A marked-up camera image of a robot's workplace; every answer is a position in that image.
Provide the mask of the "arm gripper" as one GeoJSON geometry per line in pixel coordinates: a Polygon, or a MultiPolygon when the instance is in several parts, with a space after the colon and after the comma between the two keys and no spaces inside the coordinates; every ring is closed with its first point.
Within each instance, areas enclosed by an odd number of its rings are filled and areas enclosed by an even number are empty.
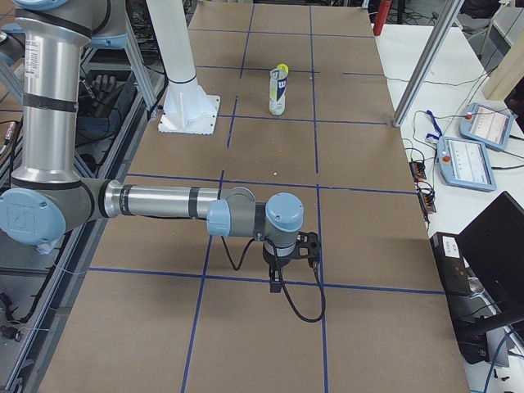
{"type": "Polygon", "coordinates": [[[287,250],[291,251],[291,253],[288,255],[284,255],[284,249],[273,247],[269,242],[264,242],[263,258],[271,270],[277,270],[278,266],[280,266],[283,269],[292,260],[302,259],[302,256],[300,255],[297,246],[294,246],[293,249],[287,248],[287,250]]]}

